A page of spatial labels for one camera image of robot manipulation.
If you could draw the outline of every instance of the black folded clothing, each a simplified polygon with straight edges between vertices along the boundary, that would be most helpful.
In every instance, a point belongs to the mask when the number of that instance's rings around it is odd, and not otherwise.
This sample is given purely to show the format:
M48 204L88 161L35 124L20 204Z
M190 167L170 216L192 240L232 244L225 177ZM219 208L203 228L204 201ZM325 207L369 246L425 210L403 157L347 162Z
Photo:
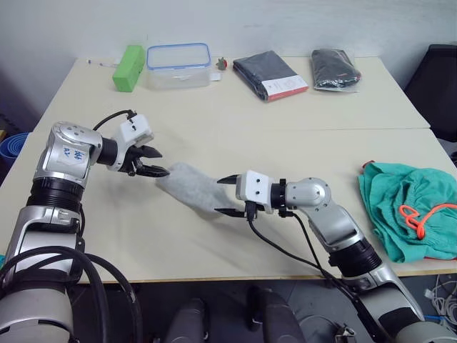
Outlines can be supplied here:
M354 68L344 50L314 50L311 60L316 89L345 88L353 86L361 78L361 73Z
M300 93L308 85L274 51L233 61L233 70L243 77L262 100L271 101Z

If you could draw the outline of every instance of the black wire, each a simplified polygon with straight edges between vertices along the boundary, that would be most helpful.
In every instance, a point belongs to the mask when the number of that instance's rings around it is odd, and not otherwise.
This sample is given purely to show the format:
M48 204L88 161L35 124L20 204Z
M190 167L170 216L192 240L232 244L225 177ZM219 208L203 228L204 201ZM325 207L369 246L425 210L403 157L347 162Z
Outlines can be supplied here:
M128 114L130 117L134 116L135 115L135 112L133 112L131 109L124 109L122 111L119 111L119 112L116 112L116 113L113 113L112 115L110 116L107 116L105 119L103 119L102 121L100 121L96 126L94 126L93 130L94 131L97 131L101 125L105 124L108 120L111 120L113 118L116 118L117 116L120 116L122 114Z
M309 239L309 235L308 235L308 232L306 231L305 225L303 224L303 222L301 221L300 217L297 214L292 213L292 215L293 215L293 217L295 219L297 219L298 223L300 224L301 230L305 234L306 241L308 242L309 249L311 250L311 253L313 254L314 261L316 262L317 267L319 268L319 270L322 271L323 268L321 266L321 263L319 262L319 259L317 258L316 252L314 251L314 247L313 247L313 245L311 243L311 240Z
M438 275L438 283L440 284L441 288L447 293L448 296L453 296L452 291L450 291L444 284L441 282L440 277Z
M130 285L129 281L121 273L121 271L119 271L113 264L111 264L110 262L106 261L105 259L102 259L101 257L98 257L93 254L85 254L85 255L93 263L96 263L99 266L106 269L106 271L108 271L111 275L113 275L114 279L116 279L116 281L121 285L121 287L127 297L127 300L129 301L129 304L130 304L130 310L131 310L131 316L132 316L133 328L134 328L134 342L142 343L143 342L143 317L141 314L140 304L139 304L138 299L136 298L133 287ZM40 262L37 262L37 263L31 265L27 270L39 269L48 264L62 261L64 259L67 259L67 257L62 254L56 255L53 257L49 257L48 259L44 259ZM24 277L24 274L15 278L14 281L16 282L16 281L20 280L22 277Z
M91 260L82 252L79 252L75 249L71 249L68 247L55 246L39 247L27 250L25 252L17 254L15 257L12 257L3 265L3 267L0 269L0 283L3 282L3 279L5 278L8 271L16 264L18 264L20 261L41 254L61 254L62 259L77 259L81 263L84 271L87 274L87 277L89 278L89 281L93 286L95 308L99 314L99 321L101 324L101 342L110 342L109 309L108 299L106 298L106 292L103 284L101 283L99 273L95 269Z
M81 215L81 226L79 229L78 236L82 237L83 233L84 233L84 229L86 228L86 215L84 214L83 205L81 205L81 207L79 209L79 214Z
M287 250L285 250L284 248L280 247L279 245L277 245L276 243L272 242L270 239L266 238L263 234L261 234L259 231L257 231L257 229L255 228L255 226L253 225L252 221L248 221L249 223L249 227L251 228L252 232L254 234L256 234L256 236L258 238L260 238L262 241L264 241L265 243L267 244L270 244L273 248L279 250L280 252L282 252L283 254L285 254L286 256L289 256L290 258L292 259L296 259L297 261L300 261L300 262L303 262L311 267L314 267L316 269L318 269L322 275L324 275L327 279L331 280L335 286L344 294L348 297L349 300L351 300L352 302L356 302L357 299L356 297L354 296L354 294L351 293L351 291L349 291L349 289L347 288L347 286L345 284L343 284L343 282L341 282L340 280L338 280L337 278L335 278L332 274L330 274L329 272L327 272L325 269L322 269L322 268L319 268L317 264L314 264L313 262L310 262L306 259L302 259L301 257L298 257L294 254L291 254L290 252L288 252Z
M94 263L103 267L114 279L121 285L124 293L130 304L130 311L134 327L134 342L143 343L143 317L141 315L141 308L138 299L136 298L134 288L131 286L126 277L110 262L102 259L93 254L86 254L86 256Z

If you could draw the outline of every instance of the white cable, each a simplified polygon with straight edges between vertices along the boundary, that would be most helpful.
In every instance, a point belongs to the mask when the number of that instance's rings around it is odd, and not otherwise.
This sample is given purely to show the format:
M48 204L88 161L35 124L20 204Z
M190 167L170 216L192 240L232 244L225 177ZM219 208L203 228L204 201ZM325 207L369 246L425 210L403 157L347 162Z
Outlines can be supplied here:
M436 275L435 287L431 290L431 304L438 315L441 316L439 324L455 332L456 328L453 325L457 326L457 281L447 281L443 284L438 284L439 281L439 275ZM438 290L447 284L455 284L453 290L447 297L439 297Z

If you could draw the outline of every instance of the plastic food container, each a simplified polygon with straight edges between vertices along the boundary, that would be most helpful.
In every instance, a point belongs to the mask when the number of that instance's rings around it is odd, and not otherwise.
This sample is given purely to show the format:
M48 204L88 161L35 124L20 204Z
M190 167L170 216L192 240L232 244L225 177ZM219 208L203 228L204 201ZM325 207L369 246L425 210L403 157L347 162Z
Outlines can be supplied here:
M154 88L208 86L210 65L205 43L156 45L148 49L149 81Z

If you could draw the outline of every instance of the white sticker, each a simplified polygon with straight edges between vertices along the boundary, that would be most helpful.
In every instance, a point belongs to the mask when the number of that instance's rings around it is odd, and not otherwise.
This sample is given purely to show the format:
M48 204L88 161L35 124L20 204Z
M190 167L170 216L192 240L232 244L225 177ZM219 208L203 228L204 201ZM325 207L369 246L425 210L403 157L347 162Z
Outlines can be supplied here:
M86 152L68 145L62 145L62 150L59 152L59 158L57 159L58 162L66 164L67 166L85 164L86 160Z
M300 75L283 77L282 79L262 81L263 86L269 96L286 93L287 91L295 91L298 89L307 90L308 84L301 78Z

